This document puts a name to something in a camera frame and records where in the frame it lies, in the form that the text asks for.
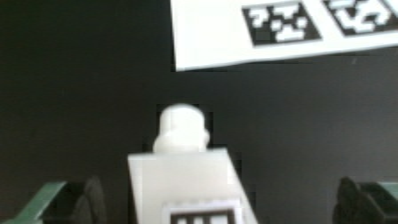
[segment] green plastic part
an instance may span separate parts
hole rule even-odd
[[[385,189],[385,191],[389,192],[394,199],[398,200],[398,183],[378,182],[378,184],[380,184],[382,188]]]
[[[67,182],[51,182],[44,184],[16,218],[1,224],[42,224],[40,215],[65,183]]]

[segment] dark surface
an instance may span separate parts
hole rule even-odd
[[[0,219],[46,181],[101,178],[127,223],[126,155],[158,104],[211,113],[261,223],[330,224],[339,178],[398,176],[398,51],[172,72],[168,1],[0,1]]]

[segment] white plastic part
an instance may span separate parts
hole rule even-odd
[[[206,151],[207,140],[200,110],[186,104],[172,105],[159,116],[159,133],[152,144],[154,153],[202,152]]]
[[[225,149],[206,150],[199,109],[170,106],[154,154],[127,156],[138,224],[257,224]]]

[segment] black square pattern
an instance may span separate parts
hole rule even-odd
[[[234,211],[202,211],[190,213],[175,213],[170,215],[170,224],[236,224],[234,222]]]
[[[252,45],[319,39],[319,33],[300,1],[243,7]]]
[[[398,18],[383,0],[323,0],[344,36],[398,30]]]

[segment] white paper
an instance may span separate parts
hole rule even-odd
[[[398,45],[398,0],[170,0],[175,70]]]

